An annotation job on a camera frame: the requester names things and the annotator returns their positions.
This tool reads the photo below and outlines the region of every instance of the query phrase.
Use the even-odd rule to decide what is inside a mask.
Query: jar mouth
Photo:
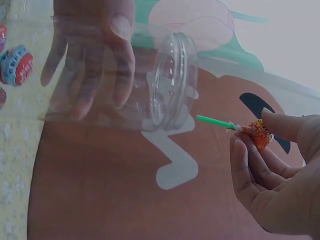
[[[151,119],[156,128],[177,130],[186,122],[198,83],[196,47],[183,33],[168,35],[155,59]]]

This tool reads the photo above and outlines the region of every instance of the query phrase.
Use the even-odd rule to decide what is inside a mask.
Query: brown fabric
[[[253,93],[283,113],[272,96],[250,81],[200,70],[199,99],[191,111],[247,125],[256,117],[239,100]],[[235,197],[225,129],[195,123],[170,136],[197,162],[196,178],[170,190],[156,182],[171,161],[140,132],[69,123],[44,125],[28,212],[29,240],[276,240],[305,239],[265,232]],[[302,165],[295,144],[287,155]]]

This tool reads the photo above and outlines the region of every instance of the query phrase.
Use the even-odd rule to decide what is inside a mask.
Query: black shape print
[[[261,119],[261,112],[264,108],[269,109],[271,112],[275,113],[273,108],[268,103],[266,103],[259,96],[253,93],[246,92],[239,98],[241,102],[246,105],[246,107],[256,116],[257,119]],[[274,136],[274,139],[280,144],[285,153],[289,154],[291,148],[290,141],[282,139],[278,136]]]

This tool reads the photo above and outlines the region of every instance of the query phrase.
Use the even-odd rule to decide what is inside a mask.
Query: plastic stick
[[[209,123],[209,124],[218,125],[218,126],[221,126],[221,127],[227,128],[227,129],[232,129],[232,130],[235,129],[235,126],[230,122],[220,121],[220,120],[213,119],[213,118],[210,118],[207,116],[197,115],[196,119],[199,121],[202,121],[202,122]]]

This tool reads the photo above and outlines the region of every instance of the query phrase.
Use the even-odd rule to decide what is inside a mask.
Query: orange candy wrapper
[[[266,129],[262,119],[252,121],[249,126],[235,124],[235,128],[233,130],[250,135],[257,149],[265,148],[271,143],[272,139],[274,139],[274,135]]]

